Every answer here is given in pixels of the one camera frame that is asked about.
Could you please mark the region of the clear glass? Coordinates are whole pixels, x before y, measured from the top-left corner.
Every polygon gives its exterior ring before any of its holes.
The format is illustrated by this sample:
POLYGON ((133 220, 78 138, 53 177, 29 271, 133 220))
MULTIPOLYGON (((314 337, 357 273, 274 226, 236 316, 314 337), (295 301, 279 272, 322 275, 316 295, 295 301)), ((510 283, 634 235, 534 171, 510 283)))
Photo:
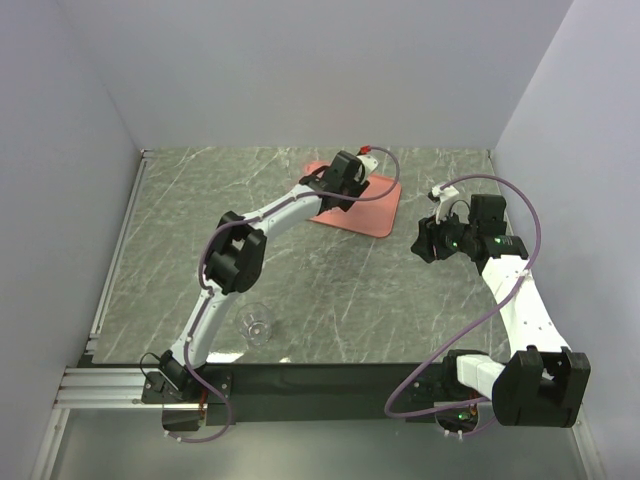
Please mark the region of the clear glass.
POLYGON ((271 339, 274 315, 262 303, 248 303, 238 310, 235 324, 248 344, 261 346, 271 339))

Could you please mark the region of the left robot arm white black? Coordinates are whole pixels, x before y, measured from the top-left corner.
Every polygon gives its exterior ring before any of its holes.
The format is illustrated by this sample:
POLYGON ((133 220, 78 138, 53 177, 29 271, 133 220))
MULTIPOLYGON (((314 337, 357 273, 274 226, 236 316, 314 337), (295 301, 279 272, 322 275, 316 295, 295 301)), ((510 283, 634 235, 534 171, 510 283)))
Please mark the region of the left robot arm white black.
POLYGON ((206 363, 231 305, 258 281, 267 243, 297 224, 334 208, 347 211, 369 186, 378 166, 363 147, 354 155, 336 154, 330 165, 302 177, 289 192, 245 215, 225 213, 197 267, 200 295, 178 340, 162 354, 159 370, 177 401, 193 400, 201 377, 193 371, 206 363))

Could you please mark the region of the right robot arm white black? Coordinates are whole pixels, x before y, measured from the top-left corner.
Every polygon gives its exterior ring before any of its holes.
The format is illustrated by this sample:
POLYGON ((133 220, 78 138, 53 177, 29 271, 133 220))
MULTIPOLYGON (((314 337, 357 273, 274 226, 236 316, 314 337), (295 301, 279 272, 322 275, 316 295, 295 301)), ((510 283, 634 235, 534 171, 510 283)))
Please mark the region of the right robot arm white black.
POLYGON ((504 426, 570 428, 577 419, 591 366, 570 349, 537 290, 523 241, 507 234, 506 201, 500 195, 471 198, 461 221, 453 206, 459 192, 436 187, 436 208, 419 222, 411 247, 427 263, 456 253, 469 257, 489 287, 505 327, 511 358, 506 364, 476 351, 451 350, 442 361, 440 386, 452 399, 475 390, 489 399, 504 426))

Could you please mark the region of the pink plastic tray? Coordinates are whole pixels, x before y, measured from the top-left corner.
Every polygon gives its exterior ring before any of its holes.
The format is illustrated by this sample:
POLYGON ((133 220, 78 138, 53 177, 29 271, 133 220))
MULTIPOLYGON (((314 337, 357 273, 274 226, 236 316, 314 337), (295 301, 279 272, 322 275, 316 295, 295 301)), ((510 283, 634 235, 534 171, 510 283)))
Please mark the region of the pink plastic tray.
MULTIPOLYGON (((314 161, 305 165, 303 172, 310 174, 322 166, 328 166, 328 164, 314 161)), ((373 173, 368 180, 370 185, 363 193, 363 197, 384 193, 393 183, 393 178, 376 173, 373 173)), ((313 217, 311 221, 374 238, 387 237, 394 225, 401 190, 401 185, 397 183, 393 190, 381 199, 356 202, 347 212, 339 208, 332 209, 313 217)))

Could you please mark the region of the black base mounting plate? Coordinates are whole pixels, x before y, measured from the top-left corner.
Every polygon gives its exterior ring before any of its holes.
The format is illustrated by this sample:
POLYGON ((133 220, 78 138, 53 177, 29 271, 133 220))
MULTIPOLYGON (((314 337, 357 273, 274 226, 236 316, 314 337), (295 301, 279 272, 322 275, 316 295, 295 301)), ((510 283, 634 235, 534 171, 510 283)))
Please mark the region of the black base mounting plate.
POLYGON ((384 405, 416 368, 413 363, 207 364, 200 376, 222 393, 217 397, 188 373, 177 389, 163 372, 150 371, 141 402, 206 409, 208 426, 223 425, 228 400, 236 422, 383 419, 384 405))

